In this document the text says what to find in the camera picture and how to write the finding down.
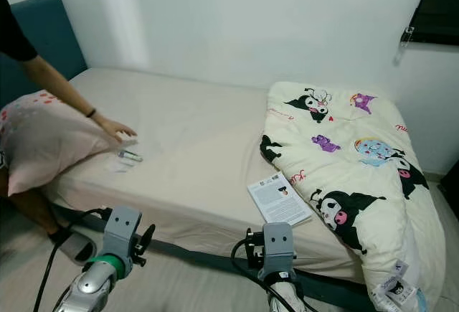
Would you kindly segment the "black-shirt person's right hand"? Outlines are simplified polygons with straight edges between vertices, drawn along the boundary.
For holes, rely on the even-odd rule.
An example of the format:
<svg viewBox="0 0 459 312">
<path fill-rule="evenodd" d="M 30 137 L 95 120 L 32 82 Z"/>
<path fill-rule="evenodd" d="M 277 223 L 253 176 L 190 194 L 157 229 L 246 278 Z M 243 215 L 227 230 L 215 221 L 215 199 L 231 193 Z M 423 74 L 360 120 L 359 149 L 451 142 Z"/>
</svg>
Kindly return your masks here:
<svg viewBox="0 0 459 312">
<path fill-rule="evenodd" d="M 137 136 L 137 133 L 132 128 L 129 128 L 129 126 L 106 118 L 104 115 L 95 114 L 91 119 L 96 125 L 100 126 L 106 134 L 119 143 L 124 142 L 125 139 L 132 139 Z"/>
</svg>

